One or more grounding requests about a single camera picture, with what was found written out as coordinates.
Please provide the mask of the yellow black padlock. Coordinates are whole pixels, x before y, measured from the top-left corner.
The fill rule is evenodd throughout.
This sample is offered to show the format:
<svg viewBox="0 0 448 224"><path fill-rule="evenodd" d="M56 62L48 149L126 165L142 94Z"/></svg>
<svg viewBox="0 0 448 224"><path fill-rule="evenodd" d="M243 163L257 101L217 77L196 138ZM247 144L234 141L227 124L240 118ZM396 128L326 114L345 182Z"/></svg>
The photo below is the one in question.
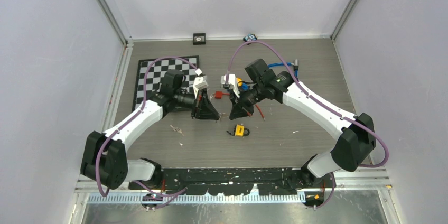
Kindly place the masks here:
<svg viewBox="0 0 448 224"><path fill-rule="evenodd" d="M236 124L232 130L228 130L227 133L233 137L245 137L250 135L250 130L244 125Z"/></svg>

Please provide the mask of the red cable padlock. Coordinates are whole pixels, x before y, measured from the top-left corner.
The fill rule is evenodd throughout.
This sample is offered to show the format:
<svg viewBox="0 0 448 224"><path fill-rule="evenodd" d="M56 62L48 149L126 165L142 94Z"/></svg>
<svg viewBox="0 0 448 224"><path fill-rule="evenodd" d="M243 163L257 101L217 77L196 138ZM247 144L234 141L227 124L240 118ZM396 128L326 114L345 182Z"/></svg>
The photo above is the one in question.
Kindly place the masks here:
<svg viewBox="0 0 448 224"><path fill-rule="evenodd" d="M214 93L214 98L215 98L215 99L222 99L223 96L229 96L229 97L230 97L231 94L229 94L229 93L227 93L227 92L218 91L218 90ZM259 113L260 113L262 119L263 119L264 121L266 121L265 115L263 114L261 108L260 108L257 104L254 104L254 106L255 106L255 107L257 108L257 110L259 111Z"/></svg>

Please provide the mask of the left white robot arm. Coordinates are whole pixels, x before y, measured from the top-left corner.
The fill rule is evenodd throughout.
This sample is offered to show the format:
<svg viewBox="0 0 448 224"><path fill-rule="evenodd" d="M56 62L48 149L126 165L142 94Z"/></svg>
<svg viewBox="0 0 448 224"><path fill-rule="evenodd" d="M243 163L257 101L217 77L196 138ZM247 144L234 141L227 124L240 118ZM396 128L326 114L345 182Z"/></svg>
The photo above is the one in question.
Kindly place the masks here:
<svg viewBox="0 0 448 224"><path fill-rule="evenodd" d="M181 71L168 70L159 89L146 94L124 120L105 132L91 132L86 139L80 174L107 190L117 189L123 182L140 182L149 189L158 188L163 182L161 165L147 158L130 160L127 151L148 128L176 107L190 110L193 119L219 120L220 114L207 94L206 76L200 69L194 73L192 93L181 88L184 79Z"/></svg>

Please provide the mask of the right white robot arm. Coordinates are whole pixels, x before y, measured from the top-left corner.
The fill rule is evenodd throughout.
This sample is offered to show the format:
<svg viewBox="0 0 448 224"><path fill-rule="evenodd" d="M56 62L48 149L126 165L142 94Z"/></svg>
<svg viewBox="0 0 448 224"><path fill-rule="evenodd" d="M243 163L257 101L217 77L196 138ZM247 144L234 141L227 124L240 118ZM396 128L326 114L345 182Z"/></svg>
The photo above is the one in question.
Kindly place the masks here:
<svg viewBox="0 0 448 224"><path fill-rule="evenodd" d="M240 80L232 73L221 77L221 85L230 92L231 120L251 116L254 106L265 100L276 100L293 108L321 126L335 140L332 149L313 155L293 181L304 187L317 186L329 173L354 172L376 148L373 119L338 108L298 82L288 71L275 73L263 59L245 67L250 77L249 88L240 90Z"/></svg>

